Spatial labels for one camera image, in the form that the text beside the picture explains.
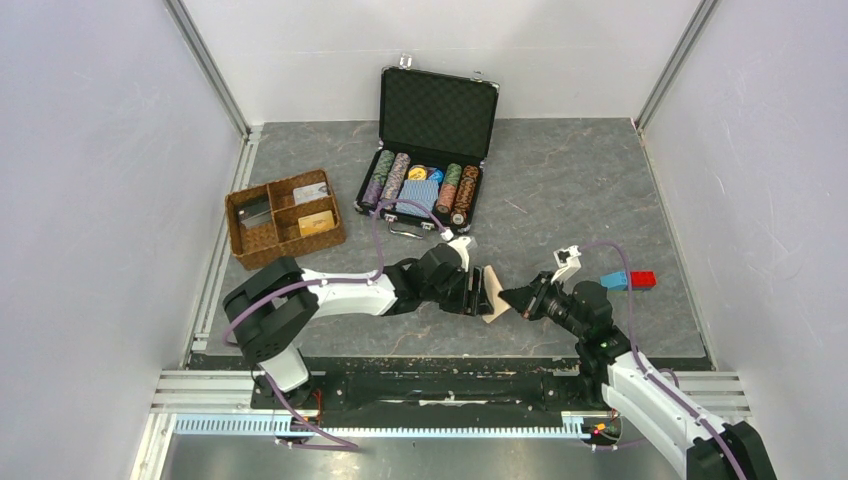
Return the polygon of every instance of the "marble surface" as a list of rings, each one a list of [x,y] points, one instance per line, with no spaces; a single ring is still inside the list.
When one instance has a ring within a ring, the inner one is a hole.
[[[251,185],[314,168],[327,170],[338,196],[347,241],[298,258],[324,272],[375,268],[370,223],[353,201],[377,148],[376,122],[265,125]],[[556,268],[552,252],[609,239],[622,244],[636,270],[653,270],[658,286],[636,293],[635,333],[651,356],[702,357],[704,346],[648,162],[628,119],[517,119],[495,124],[486,177],[471,234],[472,263],[491,264],[505,288]],[[387,263],[417,257],[439,242],[386,232]],[[621,270],[615,251],[584,252],[574,280]],[[229,259],[223,295],[250,272]],[[616,322],[626,328],[626,294],[610,292]],[[207,353],[238,354],[220,344],[227,320],[215,314]],[[491,324],[443,313],[435,305],[395,317],[346,315],[311,321],[295,340],[308,356],[569,356],[575,339],[549,320],[508,312]]]

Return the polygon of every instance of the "case latch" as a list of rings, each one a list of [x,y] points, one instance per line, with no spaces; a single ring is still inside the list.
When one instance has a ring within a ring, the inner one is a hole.
[[[400,68],[401,70],[409,70],[412,68],[412,55],[408,53],[400,54]]]

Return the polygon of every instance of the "toy brick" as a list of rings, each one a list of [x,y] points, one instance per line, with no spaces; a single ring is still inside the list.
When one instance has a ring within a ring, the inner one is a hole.
[[[601,277],[601,285],[607,287],[607,290],[622,291],[627,290],[627,275],[624,272],[610,273]]]

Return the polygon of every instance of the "black aluminum case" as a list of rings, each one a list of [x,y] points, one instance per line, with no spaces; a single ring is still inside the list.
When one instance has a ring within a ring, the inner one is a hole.
[[[480,168],[480,177],[466,222],[453,225],[450,214],[433,211],[454,233],[468,232],[483,186],[483,164],[489,153],[498,90],[498,84],[479,79],[399,67],[383,69],[380,88],[381,147],[374,153],[359,188],[356,210],[363,215],[371,215],[374,210],[362,204],[362,196],[384,149],[395,154],[408,154],[412,159],[411,165],[433,166],[442,172],[451,163],[463,168],[474,165]],[[385,210],[380,215],[390,222],[397,221],[425,230],[435,229],[429,218]]]

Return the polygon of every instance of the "case handle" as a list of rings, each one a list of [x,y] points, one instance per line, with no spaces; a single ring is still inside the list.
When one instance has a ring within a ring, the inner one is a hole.
[[[422,238],[424,238],[424,235],[421,235],[421,234],[418,234],[418,233],[415,233],[415,232],[409,232],[409,231],[404,231],[404,230],[395,230],[395,228],[392,226],[392,225],[394,225],[394,223],[395,222],[386,222],[386,224],[389,226],[389,232],[394,233],[395,235],[401,235],[401,236],[404,236],[404,237],[414,238],[416,240],[421,240]]]

